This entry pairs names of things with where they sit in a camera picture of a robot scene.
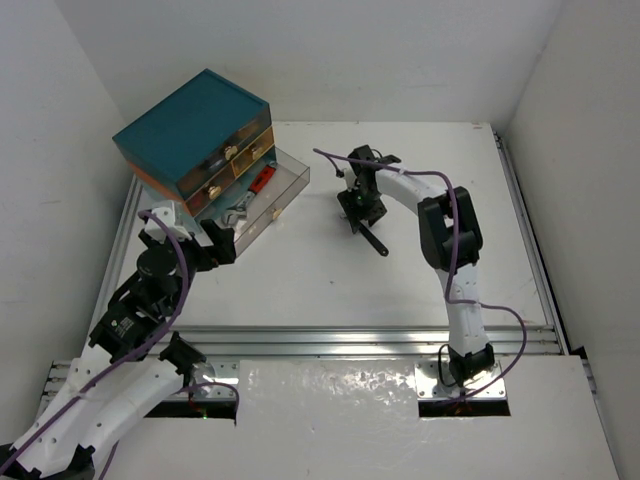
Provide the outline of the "transparent wide bottom drawer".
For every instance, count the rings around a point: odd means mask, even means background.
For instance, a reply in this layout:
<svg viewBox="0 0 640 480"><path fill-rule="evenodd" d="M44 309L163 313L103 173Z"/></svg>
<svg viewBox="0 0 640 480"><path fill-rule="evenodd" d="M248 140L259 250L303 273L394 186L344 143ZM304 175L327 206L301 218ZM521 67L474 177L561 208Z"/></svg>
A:
<svg viewBox="0 0 640 480"><path fill-rule="evenodd" d="M226 227L222 223L222 215L240 200L256 175L269 161L277 162L277 170L248 206L247 218L240 220L234 227ZM309 166L273 147L195 218L196 225L200 227L202 220L211 219L221 228L233 228L236 253L240 256L277 219L309 181Z"/></svg>

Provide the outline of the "red handled adjustable wrench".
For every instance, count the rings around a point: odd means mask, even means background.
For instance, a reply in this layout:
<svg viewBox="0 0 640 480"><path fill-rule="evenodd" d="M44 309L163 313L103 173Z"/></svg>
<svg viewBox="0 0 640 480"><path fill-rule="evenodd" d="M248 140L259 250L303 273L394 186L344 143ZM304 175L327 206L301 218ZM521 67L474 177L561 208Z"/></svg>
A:
<svg viewBox="0 0 640 480"><path fill-rule="evenodd" d="M248 216L248 206L269 183L277 170L277 162L269 161L264 168L256 175L246 193L231 208L222 215L222 223L226 227L234 227L240 220L245 220Z"/></svg>

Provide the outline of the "aluminium table edge rail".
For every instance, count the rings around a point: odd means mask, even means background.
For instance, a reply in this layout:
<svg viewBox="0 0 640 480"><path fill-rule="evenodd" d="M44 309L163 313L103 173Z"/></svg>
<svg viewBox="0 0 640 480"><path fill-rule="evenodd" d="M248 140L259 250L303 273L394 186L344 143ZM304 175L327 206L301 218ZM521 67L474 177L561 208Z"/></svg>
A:
<svg viewBox="0 0 640 480"><path fill-rule="evenodd" d="M209 357L401 358L437 354L448 343L441 327L178 327L180 336ZM496 355L515 355L523 333L516 326L487 327ZM524 353L563 355L562 336L549 325L528 326Z"/></svg>

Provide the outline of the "black handled adjustable wrench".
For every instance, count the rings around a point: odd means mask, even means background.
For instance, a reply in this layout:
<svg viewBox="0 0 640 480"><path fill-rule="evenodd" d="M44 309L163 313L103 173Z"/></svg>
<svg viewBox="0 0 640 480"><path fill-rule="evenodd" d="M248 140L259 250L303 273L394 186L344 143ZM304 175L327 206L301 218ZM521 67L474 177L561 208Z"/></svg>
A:
<svg viewBox="0 0 640 480"><path fill-rule="evenodd" d="M359 232L379 255L383 257L387 257L389 255L388 248L369 230L366 225L360 224Z"/></svg>

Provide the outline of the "white foam cover panel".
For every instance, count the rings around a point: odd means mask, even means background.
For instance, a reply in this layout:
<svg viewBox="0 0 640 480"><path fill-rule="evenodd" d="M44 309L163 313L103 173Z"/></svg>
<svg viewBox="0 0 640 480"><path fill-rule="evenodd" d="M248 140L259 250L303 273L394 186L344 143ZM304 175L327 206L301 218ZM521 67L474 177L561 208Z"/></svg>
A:
<svg viewBox="0 0 640 480"><path fill-rule="evenodd" d="M406 360L243 360L239 387L242 419L379 425L418 417Z"/></svg>

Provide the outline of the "teal drawer organizer box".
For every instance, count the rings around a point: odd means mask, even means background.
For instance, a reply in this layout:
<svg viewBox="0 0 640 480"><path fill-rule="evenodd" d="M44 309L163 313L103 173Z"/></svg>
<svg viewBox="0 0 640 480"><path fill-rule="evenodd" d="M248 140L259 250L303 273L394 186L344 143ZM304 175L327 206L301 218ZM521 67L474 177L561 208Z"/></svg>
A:
<svg viewBox="0 0 640 480"><path fill-rule="evenodd" d="M113 141L139 180L192 216L275 148L268 102L209 69Z"/></svg>

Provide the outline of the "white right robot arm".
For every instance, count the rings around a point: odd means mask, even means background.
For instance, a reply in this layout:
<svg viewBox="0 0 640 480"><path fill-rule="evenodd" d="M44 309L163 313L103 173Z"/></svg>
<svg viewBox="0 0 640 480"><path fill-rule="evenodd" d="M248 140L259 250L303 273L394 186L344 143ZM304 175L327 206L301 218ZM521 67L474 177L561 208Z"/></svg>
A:
<svg viewBox="0 0 640 480"><path fill-rule="evenodd" d="M336 171L346 183L337 199L354 233L363 234L385 256L388 250L369 231L387 213L382 198L388 196L416 215L422 255L437 273L446 301L448 386L462 387L494 364L477 291L483 237L469 192L446 179L437 185L425 174L411 174L401 168L399 158L376 157L367 145L347 158L350 168Z"/></svg>

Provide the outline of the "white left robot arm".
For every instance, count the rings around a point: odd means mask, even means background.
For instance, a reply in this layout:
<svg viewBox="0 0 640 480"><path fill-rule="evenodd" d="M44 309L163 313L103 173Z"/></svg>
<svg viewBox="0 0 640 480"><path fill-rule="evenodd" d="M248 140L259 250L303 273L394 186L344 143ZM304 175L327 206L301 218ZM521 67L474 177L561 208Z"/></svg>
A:
<svg viewBox="0 0 640 480"><path fill-rule="evenodd" d="M1 447L10 479L102 479L121 438L155 407L184 394L195 409L223 387L206 357L171 327L194 277L236 260L234 232L212 220L194 235L157 213L142 213L145 250L75 358L63 386L33 426Z"/></svg>

